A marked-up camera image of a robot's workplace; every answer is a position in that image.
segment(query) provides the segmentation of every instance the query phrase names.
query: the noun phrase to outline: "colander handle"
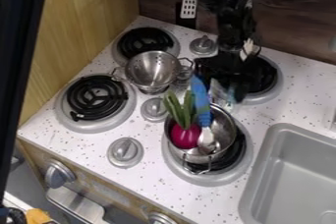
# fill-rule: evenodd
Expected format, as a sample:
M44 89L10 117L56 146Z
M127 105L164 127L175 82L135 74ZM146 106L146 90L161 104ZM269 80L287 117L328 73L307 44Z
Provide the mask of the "colander handle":
M187 58L187 57L182 57L182 58L178 58L178 60L181 62L182 60L185 60L185 61L187 61L187 62L189 62L191 65L189 66L189 68L193 68L193 66L194 66L194 61L192 61L191 59L189 59L189 58Z
M119 70L125 70L124 67L116 67L113 69L111 76L114 81L120 82L120 81L125 81L126 79L120 77L119 75L116 74L117 71Z

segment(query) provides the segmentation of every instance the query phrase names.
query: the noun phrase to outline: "white speckled surface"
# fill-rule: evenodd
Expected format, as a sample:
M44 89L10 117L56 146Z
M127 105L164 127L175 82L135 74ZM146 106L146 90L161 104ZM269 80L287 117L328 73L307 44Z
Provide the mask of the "white speckled surface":
M189 51L189 43L204 34L144 17L139 17L129 28L141 26L165 28L174 33L181 42L180 57L194 58ZM107 46L78 77L111 72L114 62L110 48L111 45ZM253 160L267 129L277 123L291 123L336 137L329 130L336 105L336 66L270 49L263 49L262 54L280 66L284 87L275 99L257 106L242 106L234 115L252 136ZM163 123L145 122L140 115L141 104L150 96L137 94L139 100L134 114L122 126L111 131L85 135L65 129L56 120L54 97L19 129L19 137L63 156L130 192L170 208L195 223L241 224L237 206L251 169L236 182L217 188L194 186L179 179L168 169L161 156ZM136 167L119 169L106 159L108 146L120 137L133 137L143 144L144 158Z

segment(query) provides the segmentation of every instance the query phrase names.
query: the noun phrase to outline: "oven handle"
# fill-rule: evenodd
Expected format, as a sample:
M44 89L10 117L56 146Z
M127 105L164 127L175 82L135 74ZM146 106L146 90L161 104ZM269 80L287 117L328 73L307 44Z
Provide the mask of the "oven handle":
M111 224L103 220L104 207L66 187L48 189L46 197L52 204L83 223Z

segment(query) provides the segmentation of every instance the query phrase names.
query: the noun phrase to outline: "sink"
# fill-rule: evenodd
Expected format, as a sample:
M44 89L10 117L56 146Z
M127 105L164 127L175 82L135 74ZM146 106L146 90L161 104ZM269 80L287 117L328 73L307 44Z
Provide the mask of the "sink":
M269 128L239 203L246 224L335 224L336 140Z

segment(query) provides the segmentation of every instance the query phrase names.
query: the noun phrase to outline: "metal pot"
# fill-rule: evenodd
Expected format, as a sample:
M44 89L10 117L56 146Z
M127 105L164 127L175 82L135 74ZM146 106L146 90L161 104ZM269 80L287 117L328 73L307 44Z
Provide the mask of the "metal pot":
M178 148L174 145L174 143L171 142L170 139L171 130L176 122L171 117L167 117L164 124L164 134L168 139L169 148L183 161L183 165L186 170L189 170L186 166L186 162L193 164L208 164L208 169L199 172L198 174L209 172L211 170L211 163L225 154L226 150L235 141L237 135L237 127L230 114L215 104L211 104L210 109L213 116L213 121L210 128L214 134L215 140L217 140L220 145L219 149L212 154L203 154L201 151L199 151L198 147L192 149Z
M147 51L133 57L125 67L128 81L144 93L165 90L181 72L180 60L164 51Z

